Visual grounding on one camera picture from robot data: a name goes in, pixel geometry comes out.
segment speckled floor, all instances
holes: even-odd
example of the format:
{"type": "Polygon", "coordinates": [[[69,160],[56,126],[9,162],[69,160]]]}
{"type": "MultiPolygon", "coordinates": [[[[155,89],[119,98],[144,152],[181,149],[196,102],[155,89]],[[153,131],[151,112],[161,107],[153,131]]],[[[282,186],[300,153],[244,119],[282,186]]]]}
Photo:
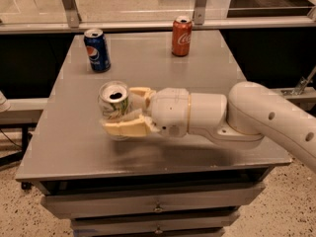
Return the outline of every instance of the speckled floor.
{"type": "MultiPolygon", "coordinates": [[[[21,143],[18,133],[8,134],[21,143]]],[[[15,150],[0,134],[0,156],[15,150]]],[[[14,180],[18,165],[0,169],[0,236],[73,236],[69,220],[57,219],[41,207],[39,190],[21,190],[14,180]]],[[[266,189],[240,208],[240,218],[223,237],[316,236],[316,174],[294,159],[290,166],[274,169],[265,183],[266,189]]]]}

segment desk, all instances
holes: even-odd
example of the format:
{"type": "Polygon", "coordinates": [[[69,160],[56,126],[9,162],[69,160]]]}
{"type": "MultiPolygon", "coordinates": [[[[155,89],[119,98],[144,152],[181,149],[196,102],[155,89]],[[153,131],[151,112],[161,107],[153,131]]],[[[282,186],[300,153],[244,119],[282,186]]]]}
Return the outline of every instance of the desk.
{"type": "Polygon", "coordinates": [[[245,77],[220,32],[193,32],[186,57],[171,54],[171,33],[107,40],[112,67],[98,74],[75,37],[16,179],[38,187],[43,206],[70,218],[77,236],[221,236],[269,171],[290,163],[287,152],[267,138],[253,150],[194,135],[112,141],[97,103],[111,80],[227,95],[245,77]]]}

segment black panel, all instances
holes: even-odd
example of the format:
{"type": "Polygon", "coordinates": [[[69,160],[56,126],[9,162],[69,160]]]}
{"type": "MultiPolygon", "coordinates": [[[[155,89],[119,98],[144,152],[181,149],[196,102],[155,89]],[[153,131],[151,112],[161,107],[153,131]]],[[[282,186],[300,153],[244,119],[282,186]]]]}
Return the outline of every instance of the black panel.
{"type": "Polygon", "coordinates": [[[221,30],[247,80],[294,87],[316,64],[316,28],[221,30]]]}
{"type": "Polygon", "coordinates": [[[0,90],[8,99],[46,98],[72,34],[0,36],[0,90]]]}

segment drawer knob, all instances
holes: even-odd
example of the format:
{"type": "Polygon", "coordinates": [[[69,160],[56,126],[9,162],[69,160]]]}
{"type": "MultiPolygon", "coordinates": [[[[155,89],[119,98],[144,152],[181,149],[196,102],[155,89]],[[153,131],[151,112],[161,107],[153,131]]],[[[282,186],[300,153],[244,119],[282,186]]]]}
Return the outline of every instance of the drawer knob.
{"type": "Polygon", "coordinates": [[[160,204],[156,205],[156,207],[154,208],[154,212],[156,212],[156,213],[163,212],[163,208],[160,206],[160,204]]]}
{"type": "Polygon", "coordinates": [[[160,229],[160,226],[157,226],[156,231],[154,232],[155,234],[162,234],[164,231],[160,229]]]}

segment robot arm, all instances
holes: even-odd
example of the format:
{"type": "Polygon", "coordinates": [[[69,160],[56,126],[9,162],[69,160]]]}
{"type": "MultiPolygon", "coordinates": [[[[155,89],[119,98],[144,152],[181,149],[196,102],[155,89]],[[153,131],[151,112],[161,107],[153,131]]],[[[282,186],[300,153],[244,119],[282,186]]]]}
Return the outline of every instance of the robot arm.
{"type": "MultiPolygon", "coordinates": [[[[228,99],[219,94],[189,93],[167,88],[153,94],[143,120],[144,136],[150,130],[163,136],[201,135],[227,147],[250,149],[264,136],[270,138],[316,172],[316,118],[268,88],[251,82],[236,84],[228,99]]],[[[133,136],[123,129],[129,123],[111,124],[105,129],[113,135],[133,136]]]]}

